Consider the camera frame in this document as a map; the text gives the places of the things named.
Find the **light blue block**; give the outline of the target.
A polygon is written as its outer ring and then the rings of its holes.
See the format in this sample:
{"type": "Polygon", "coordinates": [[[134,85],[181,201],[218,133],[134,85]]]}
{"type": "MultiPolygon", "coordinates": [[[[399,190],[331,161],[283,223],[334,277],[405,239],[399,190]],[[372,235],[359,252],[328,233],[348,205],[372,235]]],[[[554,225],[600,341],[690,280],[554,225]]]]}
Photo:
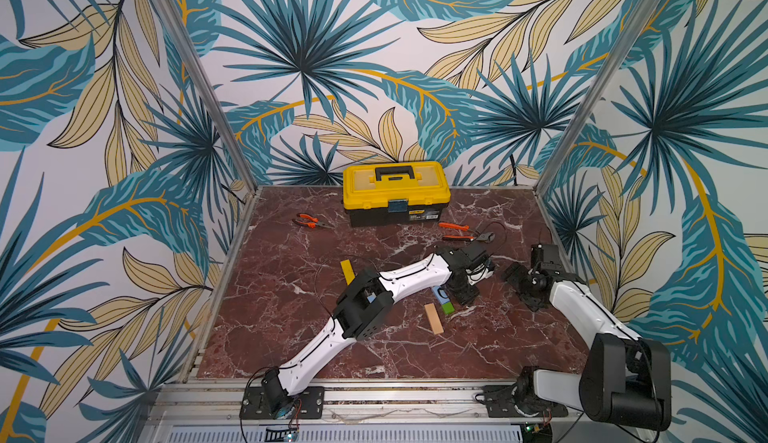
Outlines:
{"type": "Polygon", "coordinates": [[[448,297],[448,294],[442,287],[440,286],[433,287],[432,292],[440,305],[450,302],[450,298],[448,297]]]}

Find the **natural wood block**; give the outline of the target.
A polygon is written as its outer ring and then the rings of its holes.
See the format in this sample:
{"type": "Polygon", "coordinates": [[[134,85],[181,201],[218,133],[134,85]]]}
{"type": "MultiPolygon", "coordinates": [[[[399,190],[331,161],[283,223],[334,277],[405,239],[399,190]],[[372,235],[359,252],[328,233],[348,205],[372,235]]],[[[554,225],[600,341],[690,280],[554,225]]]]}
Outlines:
{"type": "Polygon", "coordinates": [[[429,303],[424,306],[424,310],[431,332],[434,335],[442,334],[444,332],[444,328],[435,305],[429,303]]]}

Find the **yellow block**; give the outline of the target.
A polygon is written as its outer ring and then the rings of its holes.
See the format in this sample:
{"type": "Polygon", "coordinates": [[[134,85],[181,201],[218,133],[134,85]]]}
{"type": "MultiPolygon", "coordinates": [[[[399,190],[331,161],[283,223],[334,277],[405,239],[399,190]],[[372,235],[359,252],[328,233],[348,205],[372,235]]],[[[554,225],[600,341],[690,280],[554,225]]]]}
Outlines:
{"type": "Polygon", "coordinates": [[[355,272],[353,266],[349,260],[343,260],[340,262],[340,267],[347,285],[350,285],[355,279],[355,272]]]}

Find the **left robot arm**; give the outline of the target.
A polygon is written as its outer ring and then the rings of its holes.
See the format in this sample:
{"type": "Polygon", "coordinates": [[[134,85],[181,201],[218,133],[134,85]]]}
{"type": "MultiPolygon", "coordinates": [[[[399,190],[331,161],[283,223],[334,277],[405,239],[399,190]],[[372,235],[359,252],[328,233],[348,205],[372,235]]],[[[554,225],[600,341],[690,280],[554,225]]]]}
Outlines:
{"type": "Polygon", "coordinates": [[[263,402],[273,419],[286,415],[298,395],[340,352],[371,337],[396,303],[423,290],[444,288],[461,305],[479,295],[476,285],[496,268],[481,243],[438,247],[411,265],[361,271],[347,285],[321,331],[292,359],[267,369],[261,378],[263,402]]]}

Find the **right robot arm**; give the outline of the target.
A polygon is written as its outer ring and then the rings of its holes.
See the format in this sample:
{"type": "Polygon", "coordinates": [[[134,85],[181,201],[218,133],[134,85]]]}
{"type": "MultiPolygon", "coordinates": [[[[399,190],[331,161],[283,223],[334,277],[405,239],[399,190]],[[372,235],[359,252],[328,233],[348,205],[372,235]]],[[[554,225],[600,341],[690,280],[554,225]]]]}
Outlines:
{"type": "Polygon", "coordinates": [[[658,433],[670,427],[669,350],[611,313],[577,275],[565,270],[555,245],[534,245],[530,265],[514,263],[504,278],[530,310],[558,310],[589,348],[579,375],[525,367],[513,393],[519,412],[536,415],[562,405],[596,422],[658,433]]]}

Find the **yellow black toolbox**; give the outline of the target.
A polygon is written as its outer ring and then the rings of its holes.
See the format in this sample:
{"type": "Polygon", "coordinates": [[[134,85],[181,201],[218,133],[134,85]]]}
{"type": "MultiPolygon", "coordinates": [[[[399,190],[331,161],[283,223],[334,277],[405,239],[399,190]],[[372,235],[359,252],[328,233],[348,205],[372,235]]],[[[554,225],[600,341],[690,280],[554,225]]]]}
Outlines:
{"type": "Polygon", "coordinates": [[[451,201],[443,167],[433,161],[350,166],[342,187],[353,227],[437,222],[451,201]]]}

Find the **large orange-handled pliers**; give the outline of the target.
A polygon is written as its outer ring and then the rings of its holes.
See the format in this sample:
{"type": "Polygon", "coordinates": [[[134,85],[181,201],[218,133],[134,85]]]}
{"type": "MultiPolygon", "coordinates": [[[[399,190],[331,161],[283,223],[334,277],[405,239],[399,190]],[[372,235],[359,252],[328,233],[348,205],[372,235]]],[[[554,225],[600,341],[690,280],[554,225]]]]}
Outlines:
{"type": "Polygon", "coordinates": [[[446,233],[442,236],[442,240],[446,242],[492,243],[495,240],[495,233],[486,231],[484,228],[473,229],[469,225],[447,222],[440,222],[438,227],[446,230],[446,233]]]}

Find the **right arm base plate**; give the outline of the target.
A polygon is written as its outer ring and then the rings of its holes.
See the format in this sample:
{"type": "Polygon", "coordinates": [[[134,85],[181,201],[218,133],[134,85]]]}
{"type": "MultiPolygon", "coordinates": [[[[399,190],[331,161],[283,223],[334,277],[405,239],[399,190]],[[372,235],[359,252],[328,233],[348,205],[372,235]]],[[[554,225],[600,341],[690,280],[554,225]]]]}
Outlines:
{"type": "Polygon", "coordinates": [[[569,410],[562,404],[539,399],[534,394],[523,393],[517,385],[488,385],[474,396],[482,404],[489,418],[544,418],[566,417],[569,410]]]}

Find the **small orange-handled pliers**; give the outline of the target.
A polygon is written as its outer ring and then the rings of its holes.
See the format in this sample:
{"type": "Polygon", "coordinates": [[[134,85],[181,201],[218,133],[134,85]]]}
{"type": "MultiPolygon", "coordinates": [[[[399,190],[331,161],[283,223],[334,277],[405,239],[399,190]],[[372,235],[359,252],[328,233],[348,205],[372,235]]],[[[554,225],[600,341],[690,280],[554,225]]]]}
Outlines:
{"type": "Polygon", "coordinates": [[[329,223],[322,222],[318,218],[306,213],[297,213],[296,216],[292,219],[292,221],[294,224],[298,226],[311,228],[311,229],[316,229],[316,228],[333,229],[333,226],[330,225],[329,223]]]}

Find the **aluminium front rail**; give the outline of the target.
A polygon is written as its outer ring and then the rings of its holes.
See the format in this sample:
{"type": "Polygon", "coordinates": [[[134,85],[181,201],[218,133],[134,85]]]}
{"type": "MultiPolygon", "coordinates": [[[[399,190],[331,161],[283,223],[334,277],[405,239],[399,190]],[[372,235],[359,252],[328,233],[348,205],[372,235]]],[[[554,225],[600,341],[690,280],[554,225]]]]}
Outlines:
{"type": "Polygon", "coordinates": [[[243,418],[239,379],[171,384],[145,417],[141,442],[658,442],[659,433],[590,420],[568,408],[557,416],[514,410],[492,417],[482,403],[486,380],[314,381],[318,403],[289,418],[243,418]]]}

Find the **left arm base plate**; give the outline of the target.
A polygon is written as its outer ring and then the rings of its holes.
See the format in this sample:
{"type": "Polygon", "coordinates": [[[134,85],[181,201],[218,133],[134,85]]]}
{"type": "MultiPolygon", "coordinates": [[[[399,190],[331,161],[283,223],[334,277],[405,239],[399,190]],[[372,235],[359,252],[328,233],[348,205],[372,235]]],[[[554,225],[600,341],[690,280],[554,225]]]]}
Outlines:
{"type": "Polygon", "coordinates": [[[299,395],[268,395],[262,387],[245,389],[239,418],[245,421],[288,420],[299,409],[300,420],[319,420],[324,408],[325,388],[311,386],[299,395]]]}

